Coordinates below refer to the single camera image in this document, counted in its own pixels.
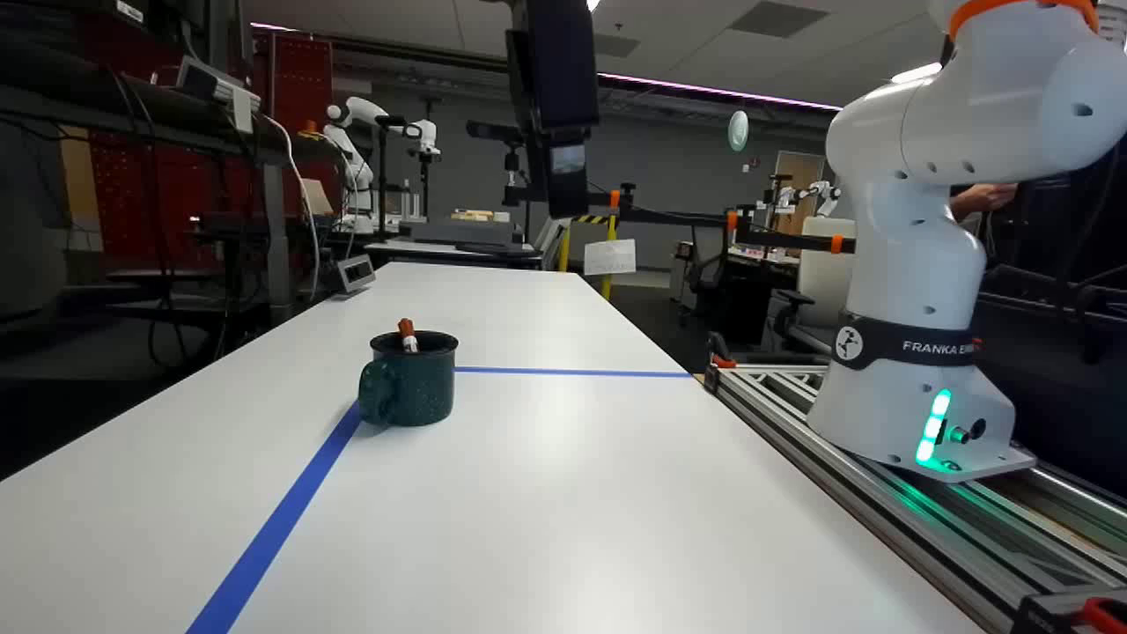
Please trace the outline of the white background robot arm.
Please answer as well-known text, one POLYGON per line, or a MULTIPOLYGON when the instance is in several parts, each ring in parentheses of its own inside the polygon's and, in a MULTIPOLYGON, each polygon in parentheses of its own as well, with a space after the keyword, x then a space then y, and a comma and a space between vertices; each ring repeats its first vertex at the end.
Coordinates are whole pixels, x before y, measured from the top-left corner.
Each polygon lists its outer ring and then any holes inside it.
POLYGON ((329 106, 329 123, 320 136, 342 155, 342 218, 337 226, 359 236, 388 230, 388 215, 377 201, 377 174, 353 143, 353 129, 388 129, 417 143, 421 160, 441 155, 441 127, 435 120, 399 120, 384 106, 350 94, 329 106))

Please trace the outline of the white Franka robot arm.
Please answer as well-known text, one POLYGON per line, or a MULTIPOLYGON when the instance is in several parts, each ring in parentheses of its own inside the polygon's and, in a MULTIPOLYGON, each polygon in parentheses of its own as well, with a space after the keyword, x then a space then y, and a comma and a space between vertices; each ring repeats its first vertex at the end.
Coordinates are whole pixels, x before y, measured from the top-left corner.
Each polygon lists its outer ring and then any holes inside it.
POLYGON ((953 194, 1110 155, 1127 129, 1127 56, 1093 0, 931 0, 931 14, 954 56, 829 127, 856 252, 809 430, 867 460, 976 481, 1037 459, 1014 443, 1014 403, 976 366, 987 251, 953 194))

